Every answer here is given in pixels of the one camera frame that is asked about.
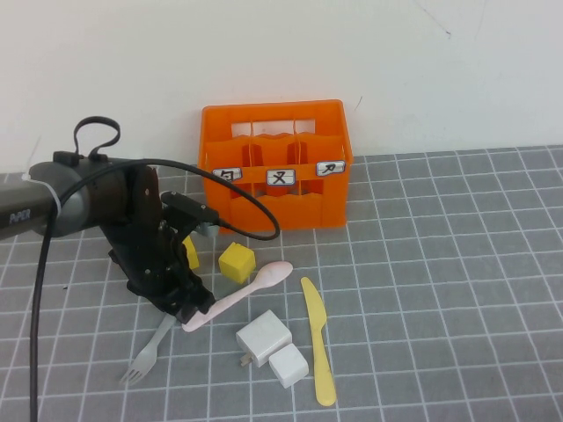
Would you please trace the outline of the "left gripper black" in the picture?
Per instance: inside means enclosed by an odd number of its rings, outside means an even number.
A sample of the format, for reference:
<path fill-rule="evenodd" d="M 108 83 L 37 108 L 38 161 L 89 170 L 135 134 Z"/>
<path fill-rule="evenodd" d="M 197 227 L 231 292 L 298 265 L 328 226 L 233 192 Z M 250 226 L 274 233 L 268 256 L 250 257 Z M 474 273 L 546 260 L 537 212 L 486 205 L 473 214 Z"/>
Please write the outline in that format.
<path fill-rule="evenodd" d="M 159 194 L 156 171 L 128 174 L 125 220 L 103 226 L 109 256 L 128 278 L 127 288 L 187 324 L 208 313 L 216 298 L 189 266 L 184 240 L 216 211 L 181 193 Z"/>

